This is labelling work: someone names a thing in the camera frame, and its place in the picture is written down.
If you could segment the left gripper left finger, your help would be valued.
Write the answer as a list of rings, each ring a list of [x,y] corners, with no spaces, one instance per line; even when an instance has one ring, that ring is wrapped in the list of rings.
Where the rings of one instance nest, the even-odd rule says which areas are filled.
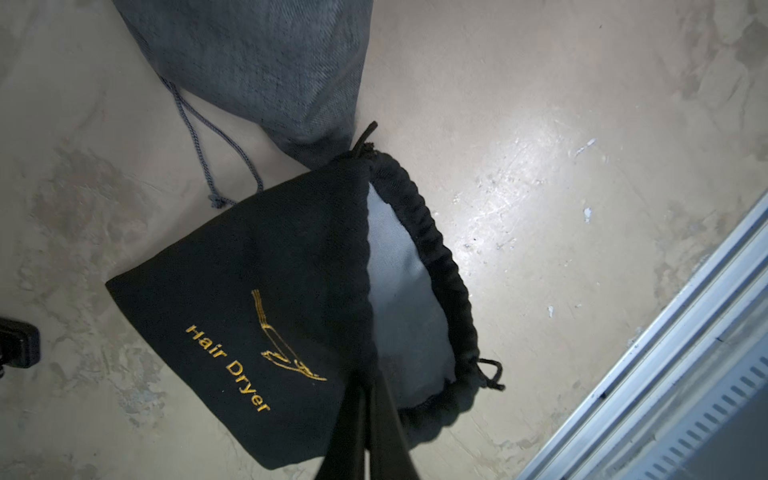
[[[367,435],[367,397],[360,378],[352,376],[315,480],[363,480]]]

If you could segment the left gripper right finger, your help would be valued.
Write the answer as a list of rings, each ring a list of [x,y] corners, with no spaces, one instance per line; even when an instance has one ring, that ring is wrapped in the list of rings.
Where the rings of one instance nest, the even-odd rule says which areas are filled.
[[[419,480],[386,379],[378,372],[368,393],[368,447],[373,480]]]

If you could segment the black bag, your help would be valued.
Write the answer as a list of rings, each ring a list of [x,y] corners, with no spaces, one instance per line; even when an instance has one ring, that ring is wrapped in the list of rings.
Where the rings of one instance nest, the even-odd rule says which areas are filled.
[[[382,373],[411,450],[501,390],[468,290],[407,171],[367,134],[108,281],[149,346],[263,467],[328,450]]]

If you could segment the grey hair dryer bag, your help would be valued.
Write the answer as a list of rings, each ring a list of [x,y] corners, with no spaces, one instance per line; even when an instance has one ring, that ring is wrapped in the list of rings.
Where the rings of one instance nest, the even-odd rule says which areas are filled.
[[[370,1],[117,1],[142,54],[173,96],[216,209],[192,118],[258,172],[245,151],[183,97],[249,120],[285,154],[317,169],[351,148],[370,38]]]

